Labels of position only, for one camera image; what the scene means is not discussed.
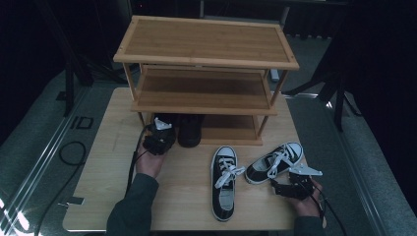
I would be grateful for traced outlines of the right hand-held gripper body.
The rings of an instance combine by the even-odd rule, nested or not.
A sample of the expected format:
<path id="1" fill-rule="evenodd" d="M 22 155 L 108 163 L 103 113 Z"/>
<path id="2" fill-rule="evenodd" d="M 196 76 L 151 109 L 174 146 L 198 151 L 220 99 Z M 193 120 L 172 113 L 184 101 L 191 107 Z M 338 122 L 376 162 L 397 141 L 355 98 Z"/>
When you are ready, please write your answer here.
<path id="1" fill-rule="evenodd" d="M 289 198 L 304 200 L 314 192 L 312 176 L 322 176 L 321 170 L 314 169 L 303 163 L 289 168 L 289 181 L 291 183 Z"/>

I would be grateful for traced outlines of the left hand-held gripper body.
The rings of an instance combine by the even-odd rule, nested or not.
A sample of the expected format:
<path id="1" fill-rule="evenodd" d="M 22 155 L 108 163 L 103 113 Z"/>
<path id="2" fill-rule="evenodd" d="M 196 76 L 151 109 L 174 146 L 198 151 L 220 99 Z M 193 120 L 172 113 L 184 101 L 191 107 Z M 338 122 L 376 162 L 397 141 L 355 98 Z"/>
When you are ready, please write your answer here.
<path id="1" fill-rule="evenodd" d="M 158 117 L 145 127 L 146 136 L 143 147 L 154 155 L 168 152 L 176 141 L 176 133 L 171 123 L 166 123 Z"/>

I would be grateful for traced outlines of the black and white sneaker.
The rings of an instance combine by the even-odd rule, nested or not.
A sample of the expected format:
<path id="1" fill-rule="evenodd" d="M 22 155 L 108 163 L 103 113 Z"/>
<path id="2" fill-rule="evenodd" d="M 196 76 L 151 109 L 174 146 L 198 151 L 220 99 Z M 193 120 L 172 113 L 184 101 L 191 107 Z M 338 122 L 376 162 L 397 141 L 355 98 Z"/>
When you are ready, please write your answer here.
<path id="1" fill-rule="evenodd" d="M 219 147 L 210 166 L 211 209 L 218 221 L 228 221 L 234 212 L 236 177 L 245 172 L 238 166 L 237 154 L 232 147 Z"/>
<path id="2" fill-rule="evenodd" d="M 303 147 L 299 143 L 284 143 L 250 164 L 245 179 L 250 184 L 262 184 L 297 165 L 302 157 Z"/>

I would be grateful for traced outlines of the wooden three-tier shoe rack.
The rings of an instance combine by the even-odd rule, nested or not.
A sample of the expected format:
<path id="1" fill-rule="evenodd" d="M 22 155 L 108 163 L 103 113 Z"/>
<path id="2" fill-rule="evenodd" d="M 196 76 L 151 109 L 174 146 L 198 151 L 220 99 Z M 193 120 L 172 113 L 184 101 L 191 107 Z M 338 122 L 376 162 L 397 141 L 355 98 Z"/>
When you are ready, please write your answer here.
<path id="1" fill-rule="evenodd" d="M 206 145 L 260 144 L 277 113 L 268 73 L 299 68 L 278 25 L 152 16 L 132 18 L 113 59 L 139 65 L 128 84 L 145 123 L 153 113 L 201 114 Z"/>

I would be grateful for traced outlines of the person's right hand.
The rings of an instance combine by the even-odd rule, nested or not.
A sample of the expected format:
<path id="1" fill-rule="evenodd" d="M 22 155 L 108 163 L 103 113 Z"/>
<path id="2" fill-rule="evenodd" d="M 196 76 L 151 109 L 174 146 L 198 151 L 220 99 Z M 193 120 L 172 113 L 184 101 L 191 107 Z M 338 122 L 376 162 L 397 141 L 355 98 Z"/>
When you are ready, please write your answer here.
<path id="1" fill-rule="evenodd" d="M 294 207 L 295 212 L 298 216 L 312 216 L 312 217 L 320 217 L 321 210 L 319 205 L 319 197 L 321 190 L 323 187 L 314 179 L 312 179 L 312 183 L 315 186 L 313 195 L 309 198 L 306 198 L 302 201 L 293 198 L 287 198 L 286 200 Z"/>

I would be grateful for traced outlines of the person's left hand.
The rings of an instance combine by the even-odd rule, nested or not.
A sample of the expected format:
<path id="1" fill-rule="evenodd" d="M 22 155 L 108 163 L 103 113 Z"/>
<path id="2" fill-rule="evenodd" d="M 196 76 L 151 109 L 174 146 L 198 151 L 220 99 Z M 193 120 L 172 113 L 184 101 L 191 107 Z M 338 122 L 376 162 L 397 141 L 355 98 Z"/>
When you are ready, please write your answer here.
<path id="1" fill-rule="evenodd" d="M 166 154 L 154 155 L 148 152 L 143 145 L 138 149 L 140 156 L 136 162 L 136 172 L 156 178 L 160 173 Z"/>

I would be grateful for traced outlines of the black metal stand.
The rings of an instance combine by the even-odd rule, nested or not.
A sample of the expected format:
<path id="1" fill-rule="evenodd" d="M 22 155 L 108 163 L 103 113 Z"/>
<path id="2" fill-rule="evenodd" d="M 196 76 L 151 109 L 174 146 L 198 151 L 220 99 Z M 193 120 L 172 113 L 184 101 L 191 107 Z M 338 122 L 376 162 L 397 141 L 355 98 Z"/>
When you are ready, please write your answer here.
<path id="1" fill-rule="evenodd" d="M 33 0 L 33 2 L 52 32 L 65 58 L 65 91 L 62 95 L 62 98 L 65 100 L 65 117 L 71 113 L 75 105 L 74 76 L 77 76 L 83 86 L 90 87 L 94 79 L 89 68 L 93 68 L 105 78 L 109 78 L 118 84 L 126 84 L 126 81 L 114 71 L 95 63 L 74 49 L 73 42 L 68 38 L 68 35 L 56 18 L 48 0 Z"/>
<path id="2" fill-rule="evenodd" d="M 284 91 L 283 94 L 294 96 L 306 89 L 323 83 L 324 86 L 319 92 L 318 99 L 322 102 L 329 102 L 333 97 L 335 97 L 333 122 L 337 130 L 342 132 L 343 128 L 341 121 L 344 101 L 347 101 L 348 106 L 356 115 L 361 116 L 361 113 L 353 107 L 349 98 L 345 95 L 347 71 L 346 64 L 343 60 L 348 59 L 350 56 L 351 50 L 344 49 L 341 36 L 336 35 L 331 40 L 328 49 L 312 76 L 312 79 L 297 88 Z"/>

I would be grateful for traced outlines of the dark tape piece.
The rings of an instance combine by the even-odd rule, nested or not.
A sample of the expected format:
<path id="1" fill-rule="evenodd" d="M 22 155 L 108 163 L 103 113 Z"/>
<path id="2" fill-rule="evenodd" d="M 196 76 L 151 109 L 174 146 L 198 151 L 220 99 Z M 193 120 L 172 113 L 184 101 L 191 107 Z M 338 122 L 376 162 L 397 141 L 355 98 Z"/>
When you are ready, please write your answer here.
<path id="1" fill-rule="evenodd" d="M 68 207 L 70 205 L 81 206 L 84 203 L 85 199 L 80 197 L 69 197 L 63 199 L 61 202 L 58 203 L 59 206 Z"/>

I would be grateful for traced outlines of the metal floor rail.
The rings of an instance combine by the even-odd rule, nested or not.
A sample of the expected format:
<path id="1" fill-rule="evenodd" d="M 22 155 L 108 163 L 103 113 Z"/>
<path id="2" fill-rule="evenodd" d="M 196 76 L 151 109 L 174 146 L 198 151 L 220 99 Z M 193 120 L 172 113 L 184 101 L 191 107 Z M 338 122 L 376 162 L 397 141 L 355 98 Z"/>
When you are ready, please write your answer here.
<path id="1" fill-rule="evenodd" d="M 14 236 L 24 230 L 16 225 L 18 215 L 87 94 L 88 88 L 80 88 L 69 108 L 56 98 L 56 90 L 45 90 L 0 146 L 0 236 Z"/>
<path id="2" fill-rule="evenodd" d="M 390 207 L 388 187 L 396 184 L 384 154 L 363 117 L 356 114 L 348 101 L 335 97 L 326 101 L 331 118 L 345 154 L 346 167 L 351 174 L 358 197 L 367 214 L 375 236 L 388 236 Z"/>

